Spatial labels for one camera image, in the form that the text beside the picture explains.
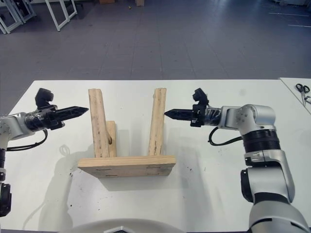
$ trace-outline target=vertical wooden post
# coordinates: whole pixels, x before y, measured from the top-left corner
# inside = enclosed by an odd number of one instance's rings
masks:
[[[163,126],[165,111],[166,88],[157,88],[152,108],[148,156],[161,155],[163,143]]]
[[[112,143],[112,139],[107,131],[102,91],[100,89],[89,89],[88,96],[95,157],[108,158],[108,144]]]

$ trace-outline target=white table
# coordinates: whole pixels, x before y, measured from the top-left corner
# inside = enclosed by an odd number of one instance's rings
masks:
[[[297,83],[300,83],[302,85],[306,85],[311,88],[311,79],[296,79],[296,78],[280,78],[280,79],[287,86],[287,88],[294,94],[294,96],[296,96],[299,102],[303,104],[301,94],[299,91],[297,91],[295,86]],[[311,114],[311,104],[306,102],[305,108]]]
[[[59,108],[88,107],[87,90],[100,88],[106,119],[117,124],[118,156],[147,154],[152,95],[158,87],[167,88],[166,110],[191,108],[192,94],[199,87],[215,107],[271,106],[296,186],[293,205],[311,225],[311,125],[306,124],[310,115],[280,80],[35,81],[12,113],[34,110],[40,87],[54,93],[53,103]],[[13,201],[11,213],[0,219],[2,228],[58,231],[104,219],[144,218],[187,232],[248,229],[252,204],[241,194],[240,171],[246,167],[242,142],[212,147],[207,137],[213,127],[192,128],[188,122],[167,117],[164,128],[163,154],[177,157],[168,177],[98,180],[77,169],[80,158],[93,157],[89,112],[49,132],[38,148],[8,152],[6,182],[11,184]],[[219,131],[215,142],[238,135]],[[42,137],[37,133],[10,146]]]

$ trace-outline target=wooden stand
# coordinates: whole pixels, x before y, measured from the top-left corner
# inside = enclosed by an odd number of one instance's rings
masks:
[[[167,176],[176,163],[174,156],[161,155],[166,89],[155,90],[148,156],[117,157],[116,124],[106,121],[100,89],[88,91],[95,158],[84,158],[78,167],[97,177]]]
[[[136,6],[144,6],[145,0],[135,0]]]

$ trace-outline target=wooden base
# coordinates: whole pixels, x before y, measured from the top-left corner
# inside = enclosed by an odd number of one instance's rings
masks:
[[[136,6],[144,6],[145,0],[135,0]]]
[[[174,156],[85,158],[78,167],[97,177],[168,176],[176,163]]]

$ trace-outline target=scissors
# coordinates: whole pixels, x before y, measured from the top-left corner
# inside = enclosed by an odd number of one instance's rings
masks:
[[[300,83],[296,84],[296,89],[301,93],[302,105],[306,106],[305,96],[310,92],[310,88],[308,86],[304,86]]]

